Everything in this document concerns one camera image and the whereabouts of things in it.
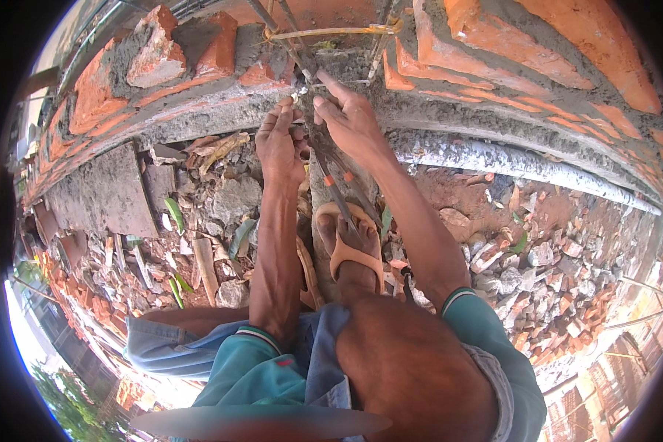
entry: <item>green leaf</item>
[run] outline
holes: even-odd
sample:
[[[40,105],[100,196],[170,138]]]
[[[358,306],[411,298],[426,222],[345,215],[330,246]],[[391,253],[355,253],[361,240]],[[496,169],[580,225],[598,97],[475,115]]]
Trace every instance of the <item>green leaf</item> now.
[[[231,261],[238,261],[238,250],[240,249],[241,243],[244,239],[248,238],[248,234],[253,230],[256,222],[258,222],[258,220],[248,218],[236,229],[235,234],[233,234],[231,245],[228,248],[228,257]]]
[[[177,223],[177,233],[181,236],[185,234],[185,219],[182,217],[182,212],[179,210],[179,204],[172,198],[165,198],[165,204],[169,210],[169,214],[175,219]]]
[[[385,234],[388,233],[391,221],[393,221],[393,214],[390,213],[390,207],[388,207],[388,204],[386,204],[385,208],[383,209],[383,215],[381,215],[381,222],[383,223],[383,229],[381,229],[380,231],[381,239],[383,239],[385,237]]]
[[[177,287],[177,282],[174,279],[169,278],[169,286],[172,288],[172,293],[175,294],[175,299],[177,300],[179,308],[184,310],[185,302],[182,301],[182,296],[179,295],[179,287]]]
[[[527,243],[527,242],[528,242],[528,232],[523,231],[523,234],[520,237],[520,241],[518,241],[518,243],[516,245],[514,245],[513,247],[509,247],[508,251],[513,252],[517,255],[517,254],[521,253],[523,251],[523,249],[525,249],[525,243]]]
[[[185,279],[182,278],[182,275],[179,273],[175,273],[175,278],[177,278],[177,281],[179,282],[179,285],[182,286],[183,289],[186,291],[194,293],[194,289],[189,286],[189,284],[186,283]]]
[[[515,221],[517,224],[523,225],[525,224],[523,220],[518,216],[517,213],[513,212],[513,221]]]
[[[128,247],[133,248],[138,244],[143,242],[143,239],[137,235],[125,235],[125,242],[128,244]]]

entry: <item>foot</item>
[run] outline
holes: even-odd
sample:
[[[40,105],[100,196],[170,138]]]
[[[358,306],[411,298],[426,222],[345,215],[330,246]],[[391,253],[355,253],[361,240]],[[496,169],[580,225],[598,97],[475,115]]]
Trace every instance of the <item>foot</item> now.
[[[334,253],[336,247],[336,232],[341,240],[349,247],[360,250],[368,255],[380,258],[380,245],[378,244],[378,233],[375,225],[368,225],[365,221],[358,224],[359,238],[348,228],[344,217],[339,215],[334,218],[329,215],[321,215],[317,219],[317,228],[324,241],[325,249],[329,256]],[[354,261],[344,261],[338,266],[338,277],[336,283],[339,286],[356,286],[375,292],[377,277],[375,271]]]

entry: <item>man's left hand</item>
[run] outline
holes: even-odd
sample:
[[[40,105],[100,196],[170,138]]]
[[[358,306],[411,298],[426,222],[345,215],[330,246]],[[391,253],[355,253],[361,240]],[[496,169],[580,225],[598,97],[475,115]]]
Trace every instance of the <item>man's left hand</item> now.
[[[280,100],[265,116],[255,136],[255,146],[266,183],[299,187],[305,179],[305,167],[300,158],[301,151],[307,147],[304,131],[290,128],[292,121],[301,117],[302,111],[292,110],[292,97]]]

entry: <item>leg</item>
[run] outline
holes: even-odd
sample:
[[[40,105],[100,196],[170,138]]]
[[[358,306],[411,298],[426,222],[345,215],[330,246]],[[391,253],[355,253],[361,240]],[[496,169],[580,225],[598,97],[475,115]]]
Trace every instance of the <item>leg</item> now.
[[[167,324],[182,328],[198,337],[205,337],[221,324],[235,323],[248,319],[248,307],[245,308],[187,308],[150,312],[141,319],[153,323]]]
[[[359,225],[361,243],[341,217],[319,217],[318,228],[330,254],[337,228],[347,245],[380,256],[374,227]],[[361,264],[342,263],[337,282],[351,311],[336,342],[341,369],[359,406],[394,422],[368,440],[488,440],[497,400],[455,333],[415,305],[375,294],[375,273]]]

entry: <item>hand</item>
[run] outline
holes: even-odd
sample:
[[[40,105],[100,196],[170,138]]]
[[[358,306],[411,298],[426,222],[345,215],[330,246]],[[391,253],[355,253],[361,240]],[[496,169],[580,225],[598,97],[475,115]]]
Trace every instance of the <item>hand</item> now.
[[[307,147],[304,131],[290,124],[302,117],[292,110],[292,97],[286,97],[268,112],[255,136],[255,151],[263,167],[265,182],[290,184],[297,189],[305,180],[305,166],[300,152]]]
[[[395,161],[366,97],[353,92],[327,72],[319,70],[317,77],[336,98],[341,110],[326,98],[316,96],[315,123],[327,122],[336,145],[364,169],[370,170],[382,158]]]

